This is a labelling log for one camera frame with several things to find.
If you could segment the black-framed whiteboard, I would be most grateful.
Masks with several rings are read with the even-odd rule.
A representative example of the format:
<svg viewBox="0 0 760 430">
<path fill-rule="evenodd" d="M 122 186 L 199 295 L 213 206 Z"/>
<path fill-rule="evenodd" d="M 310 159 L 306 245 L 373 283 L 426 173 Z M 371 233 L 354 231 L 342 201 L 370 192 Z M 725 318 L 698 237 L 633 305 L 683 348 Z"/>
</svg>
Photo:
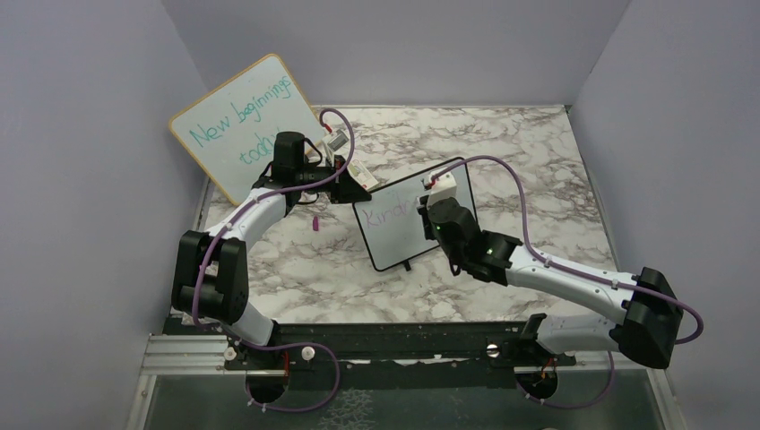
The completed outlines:
<svg viewBox="0 0 760 430">
<path fill-rule="evenodd" d="M 419 197 L 428 192 L 423 180 L 460 160 L 452 158 L 396 179 L 372 191 L 370 201 L 352 205 L 376 271 L 399 264 L 407 266 L 411 259 L 439 247 L 438 242 L 425 238 L 423 220 L 417 211 Z"/>
</svg>

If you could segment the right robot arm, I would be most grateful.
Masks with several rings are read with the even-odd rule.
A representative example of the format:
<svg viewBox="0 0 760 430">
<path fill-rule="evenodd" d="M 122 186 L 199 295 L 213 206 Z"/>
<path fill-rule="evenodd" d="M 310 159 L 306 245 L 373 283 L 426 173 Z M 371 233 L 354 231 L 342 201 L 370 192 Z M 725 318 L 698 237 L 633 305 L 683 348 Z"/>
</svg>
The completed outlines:
<svg viewBox="0 0 760 430">
<path fill-rule="evenodd" d="M 601 271 L 532 254 L 516 237 L 481 229 L 453 197 L 429 203 L 423 196 L 418 213 L 426 239 L 439 243 L 454 276 L 465 272 L 475 280 L 534 289 L 589 309 L 587 315 L 533 316 L 516 343 L 524 362 L 537 365 L 568 351 L 617 351 L 641 366 L 669 367 L 684 312 L 660 271 Z"/>
</svg>

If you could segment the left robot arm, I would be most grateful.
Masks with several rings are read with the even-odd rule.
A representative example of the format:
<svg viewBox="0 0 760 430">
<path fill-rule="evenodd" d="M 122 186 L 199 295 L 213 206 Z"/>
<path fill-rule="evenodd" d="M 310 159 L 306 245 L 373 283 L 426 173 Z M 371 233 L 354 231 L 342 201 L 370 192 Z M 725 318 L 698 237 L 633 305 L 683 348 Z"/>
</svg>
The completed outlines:
<svg viewBox="0 0 760 430">
<path fill-rule="evenodd" d="M 350 175 L 343 156 L 326 165 L 307 161 L 310 142 L 302 133 L 277 133 L 273 159 L 244 202 L 213 227 L 186 231 L 178 244 L 172 307 L 196 322 L 216 322 L 248 343 L 248 356 L 263 368 L 278 363 L 282 345 L 273 337 L 276 322 L 249 301 L 248 252 L 298 206 L 305 191 L 325 194 L 333 204 L 371 199 Z"/>
</svg>

